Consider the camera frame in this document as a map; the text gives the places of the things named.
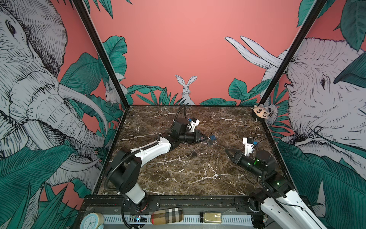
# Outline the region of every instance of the brown marble surface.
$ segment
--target brown marble surface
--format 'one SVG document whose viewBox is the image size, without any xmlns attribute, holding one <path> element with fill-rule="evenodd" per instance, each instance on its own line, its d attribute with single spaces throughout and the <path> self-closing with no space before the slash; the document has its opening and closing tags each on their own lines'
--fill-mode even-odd
<svg viewBox="0 0 366 229">
<path fill-rule="evenodd" d="M 132 106 L 130 107 L 118 143 L 111 160 L 120 147 L 137 148 L 157 139 L 171 127 L 178 107 Z M 233 164 L 225 148 L 242 149 L 243 137 L 257 141 L 266 138 L 260 122 L 250 115 L 247 107 L 187 107 L 187 117 L 201 122 L 197 126 L 203 134 L 213 133 L 217 141 L 211 147 L 206 143 L 180 144 L 173 151 L 160 155 L 140 170 L 138 183 L 149 195 L 248 195 L 259 184 L 253 185 L 255 177 Z M 269 152 L 268 140 L 258 147 Z M 192 157 L 192 150 L 198 154 Z M 115 195 L 115 191 L 99 188 L 100 195 Z"/>
</svg>

